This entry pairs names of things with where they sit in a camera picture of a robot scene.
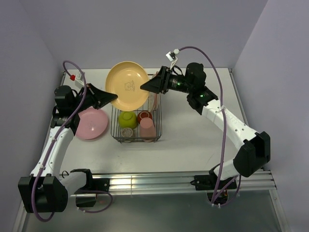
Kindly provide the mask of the pink plastic plate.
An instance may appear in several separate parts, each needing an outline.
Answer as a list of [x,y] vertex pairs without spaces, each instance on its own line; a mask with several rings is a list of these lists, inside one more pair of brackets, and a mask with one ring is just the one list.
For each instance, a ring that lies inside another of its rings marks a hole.
[[75,136],[83,140],[92,140],[101,136],[108,126],[108,116],[101,109],[89,107],[78,114],[80,122]]

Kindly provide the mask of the orange plastic plate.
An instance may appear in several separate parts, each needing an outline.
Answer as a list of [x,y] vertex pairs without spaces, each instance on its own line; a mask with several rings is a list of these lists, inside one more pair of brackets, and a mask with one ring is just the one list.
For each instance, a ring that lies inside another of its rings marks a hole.
[[142,107],[149,97],[149,91],[140,89],[148,81],[149,76],[141,65],[123,61],[109,71],[105,91],[118,96],[111,102],[113,107],[122,111],[134,111]]

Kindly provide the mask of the lime green bowl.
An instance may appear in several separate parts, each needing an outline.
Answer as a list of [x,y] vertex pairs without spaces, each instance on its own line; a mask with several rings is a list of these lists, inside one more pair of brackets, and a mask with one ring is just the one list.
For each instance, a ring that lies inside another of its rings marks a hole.
[[125,112],[123,111],[118,116],[118,124],[120,128],[132,128],[135,129],[137,127],[137,116],[134,112]]

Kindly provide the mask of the orange black mug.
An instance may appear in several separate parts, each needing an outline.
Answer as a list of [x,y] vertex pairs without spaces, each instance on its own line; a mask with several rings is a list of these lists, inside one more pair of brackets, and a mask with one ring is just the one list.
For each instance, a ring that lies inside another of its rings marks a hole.
[[143,118],[153,119],[153,116],[149,111],[140,111],[137,115],[137,122],[140,124]]

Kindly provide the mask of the speckled ceramic small cup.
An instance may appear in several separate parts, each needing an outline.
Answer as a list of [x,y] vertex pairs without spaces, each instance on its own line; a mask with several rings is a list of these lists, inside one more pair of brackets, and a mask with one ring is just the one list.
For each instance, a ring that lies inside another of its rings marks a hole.
[[130,143],[134,139],[134,131],[132,128],[123,128],[121,130],[121,139],[125,143]]

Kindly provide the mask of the salmon pink cup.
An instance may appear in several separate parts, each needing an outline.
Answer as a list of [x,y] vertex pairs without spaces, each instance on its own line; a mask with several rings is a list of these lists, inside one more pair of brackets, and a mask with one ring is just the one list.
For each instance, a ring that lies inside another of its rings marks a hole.
[[140,121],[140,137],[145,142],[154,142],[156,130],[151,118],[145,117]]

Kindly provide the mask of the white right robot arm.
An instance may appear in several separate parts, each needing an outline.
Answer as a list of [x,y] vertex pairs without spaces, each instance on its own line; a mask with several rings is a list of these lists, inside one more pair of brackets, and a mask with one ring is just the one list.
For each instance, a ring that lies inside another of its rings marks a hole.
[[249,177],[270,161],[270,136],[266,132],[258,133],[231,113],[220,99],[206,87],[204,66],[199,63],[187,65],[185,73],[174,74],[173,70],[163,66],[158,74],[141,85],[142,90],[165,94],[169,90],[187,93],[187,101],[196,110],[223,131],[238,150],[236,156],[221,162],[209,176],[213,188],[220,188],[231,177],[241,175]]

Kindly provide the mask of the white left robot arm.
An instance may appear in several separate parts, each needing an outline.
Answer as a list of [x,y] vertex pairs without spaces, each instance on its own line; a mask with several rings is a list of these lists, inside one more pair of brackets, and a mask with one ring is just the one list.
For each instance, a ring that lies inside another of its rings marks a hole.
[[80,123],[79,112],[100,109],[117,99],[116,94],[87,84],[79,92],[62,85],[55,89],[53,118],[41,158],[31,174],[21,177],[18,189],[28,213],[63,212],[73,194],[100,194],[109,191],[107,178],[94,180],[89,169],[74,169],[60,177],[60,168],[68,146]]

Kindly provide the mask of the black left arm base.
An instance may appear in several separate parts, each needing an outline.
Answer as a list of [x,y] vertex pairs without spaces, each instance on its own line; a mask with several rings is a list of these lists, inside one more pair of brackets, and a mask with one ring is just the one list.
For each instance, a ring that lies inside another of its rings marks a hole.
[[97,202],[98,195],[102,191],[105,192],[103,195],[107,195],[109,187],[109,178],[94,178],[89,187],[80,188],[75,192],[78,195],[75,198],[76,206],[79,208],[93,207]]

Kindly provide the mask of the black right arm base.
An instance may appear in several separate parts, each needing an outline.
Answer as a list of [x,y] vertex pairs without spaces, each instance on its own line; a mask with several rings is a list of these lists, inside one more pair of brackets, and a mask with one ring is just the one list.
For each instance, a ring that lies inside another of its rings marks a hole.
[[[195,187],[195,190],[214,190],[216,185],[217,177],[214,175],[206,174],[206,175],[195,175],[194,179],[190,182],[192,186]],[[232,177],[226,180],[220,180],[218,190],[221,190],[226,186],[229,182],[231,183],[226,187],[227,189],[236,189],[237,184],[236,180],[233,180]]]

